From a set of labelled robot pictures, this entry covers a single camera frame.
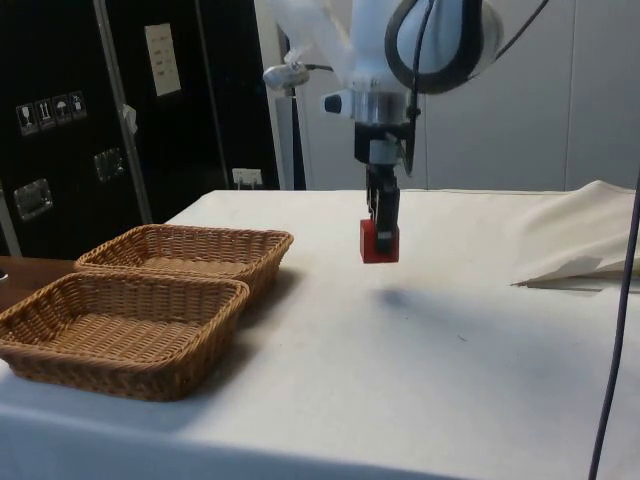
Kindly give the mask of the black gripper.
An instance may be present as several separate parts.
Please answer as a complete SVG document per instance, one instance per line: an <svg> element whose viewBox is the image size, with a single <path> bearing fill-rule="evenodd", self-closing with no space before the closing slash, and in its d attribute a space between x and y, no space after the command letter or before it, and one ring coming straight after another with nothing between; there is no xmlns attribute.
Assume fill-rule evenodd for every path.
<svg viewBox="0 0 640 480"><path fill-rule="evenodd" d="M392 168L401 164L406 173L413 172L416 127L402 124L365 124L356 122L354 157L366 166L367 208L375 220L377 253L391 253L397 236L400 190Z"/></svg>

